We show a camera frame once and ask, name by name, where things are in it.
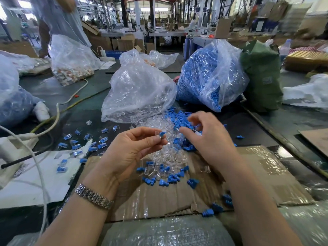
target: person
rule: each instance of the person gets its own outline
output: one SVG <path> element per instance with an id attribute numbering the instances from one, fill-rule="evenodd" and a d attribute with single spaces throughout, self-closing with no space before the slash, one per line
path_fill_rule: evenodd
<path id="1" fill-rule="evenodd" d="M 48 45 L 53 34 L 65 35 L 91 47 L 83 31 L 75 0 L 30 0 L 30 2 L 39 24 L 40 58 L 48 55 Z"/>
<path id="2" fill-rule="evenodd" d="M 213 114 L 203 111 L 190 115 L 188 120 L 198 125 L 202 136 L 185 127 L 181 127 L 180 132 L 227 181 L 243 245 L 301 246 L 272 198 L 238 154 L 224 126 Z M 139 127 L 118 134 L 82 184 L 113 200 L 118 185 L 129 178 L 137 162 L 168 143 L 165 138 L 156 136 L 160 131 Z M 35 246 L 96 245 L 107 213 L 108 210 L 74 193 Z"/>

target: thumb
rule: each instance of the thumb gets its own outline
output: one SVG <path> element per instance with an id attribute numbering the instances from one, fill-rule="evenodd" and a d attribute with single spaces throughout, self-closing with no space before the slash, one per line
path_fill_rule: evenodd
<path id="1" fill-rule="evenodd" d="M 146 137 L 145 139 L 136 141 L 136 145 L 137 145 L 137 150 L 141 151 L 147 148 L 151 148 L 157 144 L 160 144 L 162 141 L 161 137 L 159 135 L 155 135 L 155 136 L 150 136 L 150 137 Z"/>
<path id="2" fill-rule="evenodd" d="M 192 143 L 196 146 L 197 141 L 199 140 L 199 135 L 196 135 L 190 128 L 180 127 L 179 131 Z"/>

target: watch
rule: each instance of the watch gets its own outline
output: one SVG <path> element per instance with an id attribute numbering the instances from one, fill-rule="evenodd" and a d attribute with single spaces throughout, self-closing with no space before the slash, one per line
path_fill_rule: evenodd
<path id="1" fill-rule="evenodd" d="M 86 187 L 83 184 L 80 184 L 76 189 L 75 192 L 77 195 L 80 197 L 88 200 L 89 202 L 93 203 L 96 206 L 99 206 L 101 208 L 109 210 L 114 201 L 109 201 L 107 198 L 104 196 L 100 195 L 97 192 L 94 192 L 90 188 Z"/>

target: bag of orange and white parts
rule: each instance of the bag of orange and white parts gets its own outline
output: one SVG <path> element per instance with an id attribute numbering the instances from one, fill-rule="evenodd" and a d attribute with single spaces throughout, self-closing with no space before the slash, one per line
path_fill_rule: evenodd
<path id="1" fill-rule="evenodd" d="M 149 55 L 145 53 L 139 53 L 138 50 L 132 49 L 130 51 L 121 54 L 119 60 L 121 66 L 126 66 L 133 63 L 146 63 L 148 65 L 154 66 L 158 69 L 164 69 L 169 65 L 172 65 L 179 53 L 173 53 L 170 55 L 161 54 L 156 50 L 151 50 Z"/>
<path id="2" fill-rule="evenodd" d="M 89 47 L 64 35 L 52 35 L 49 54 L 52 72 L 63 86 L 91 76 L 101 67 Z"/>

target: plastic bottle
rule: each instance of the plastic bottle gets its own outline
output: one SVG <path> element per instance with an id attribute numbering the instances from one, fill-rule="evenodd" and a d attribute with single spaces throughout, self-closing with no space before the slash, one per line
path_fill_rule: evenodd
<path id="1" fill-rule="evenodd" d="M 279 51 L 281 63 L 285 60 L 285 58 L 289 54 L 291 43 L 292 43 L 292 40 L 288 39 L 288 40 L 286 40 L 285 44 L 281 46 L 280 51 Z"/>

